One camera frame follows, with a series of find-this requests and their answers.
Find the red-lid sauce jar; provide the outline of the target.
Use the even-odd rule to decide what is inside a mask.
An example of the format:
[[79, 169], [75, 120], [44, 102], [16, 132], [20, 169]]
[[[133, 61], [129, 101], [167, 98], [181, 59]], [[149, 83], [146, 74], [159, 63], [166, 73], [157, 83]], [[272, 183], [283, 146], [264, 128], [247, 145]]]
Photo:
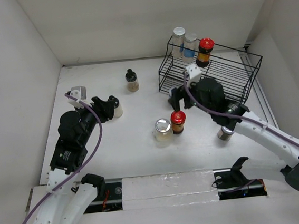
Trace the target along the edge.
[[199, 41], [199, 52], [196, 59], [196, 64], [199, 67], [207, 67], [209, 64], [210, 53], [213, 51], [214, 45], [214, 41], [210, 38], [202, 38]]
[[183, 111], [173, 111], [171, 114], [170, 122], [172, 131], [175, 135], [179, 135], [184, 130], [184, 123], [186, 115]]

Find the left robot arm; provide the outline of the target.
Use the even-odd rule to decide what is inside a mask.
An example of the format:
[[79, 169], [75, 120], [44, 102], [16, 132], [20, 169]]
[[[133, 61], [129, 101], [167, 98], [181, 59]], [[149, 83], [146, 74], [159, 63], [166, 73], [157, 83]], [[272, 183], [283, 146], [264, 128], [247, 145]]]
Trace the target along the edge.
[[69, 101], [74, 110], [62, 114], [59, 120], [59, 138], [50, 163], [46, 195], [22, 224], [77, 224], [88, 205], [105, 195], [104, 177], [87, 173], [70, 197], [76, 176], [92, 159], [86, 148], [91, 133], [98, 126], [102, 136], [102, 124], [114, 117], [120, 102], [112, 95], [106, 101], [98, 97], [90, 103], [73, 97]]

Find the clear jar silver lid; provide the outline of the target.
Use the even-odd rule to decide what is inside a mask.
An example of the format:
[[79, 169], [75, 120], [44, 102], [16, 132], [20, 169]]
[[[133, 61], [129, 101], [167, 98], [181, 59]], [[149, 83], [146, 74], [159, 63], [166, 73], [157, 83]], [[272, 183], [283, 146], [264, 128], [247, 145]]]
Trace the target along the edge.
[[171, 138], [173, 132], [169, 120], [161, 118], [155, 122], [155, 138], [159, 141], [167, 141]]

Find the blue-label silver-lid jar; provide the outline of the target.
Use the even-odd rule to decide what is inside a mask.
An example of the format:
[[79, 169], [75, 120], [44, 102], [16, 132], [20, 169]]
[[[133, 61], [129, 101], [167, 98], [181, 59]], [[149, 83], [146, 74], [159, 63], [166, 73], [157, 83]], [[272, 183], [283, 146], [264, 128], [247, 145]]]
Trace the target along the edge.
[[197, 45], [197, 34], [196, 33], [186, 33], [184, 38], [184, 49], [182, 54], [182, 60], [185, 63], [191, 64], [194, 59], [195, 49]]

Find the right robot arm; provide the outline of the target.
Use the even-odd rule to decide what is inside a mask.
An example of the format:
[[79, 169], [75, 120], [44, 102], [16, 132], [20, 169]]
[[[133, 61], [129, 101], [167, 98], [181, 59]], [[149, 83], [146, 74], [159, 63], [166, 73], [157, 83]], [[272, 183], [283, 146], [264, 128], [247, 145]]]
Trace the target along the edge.
[[197, 107], [207, 112], [220, 126], [254, 140], [273, 152], [286, 166], [280, 169], [285, 182], [299, 191], [299, 139], [265, 123], [244, 104], [225, 97], [223, 86], [215, 79], [204, 78], [197, 83], [184, 83], [169, 92], [169, 104], [179, 111]]

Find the white bottle black cap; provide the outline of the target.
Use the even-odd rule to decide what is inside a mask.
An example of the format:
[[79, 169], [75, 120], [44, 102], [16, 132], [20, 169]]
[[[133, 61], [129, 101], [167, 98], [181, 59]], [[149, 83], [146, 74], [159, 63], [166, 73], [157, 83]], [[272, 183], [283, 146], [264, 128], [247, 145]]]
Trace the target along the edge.
[[123, 115], [123, 108], [120, 104], [120, 101], [117, 97], [111, 95], [109, 96], [109, 101], [114, 102], [114, 118], [119, 118]]

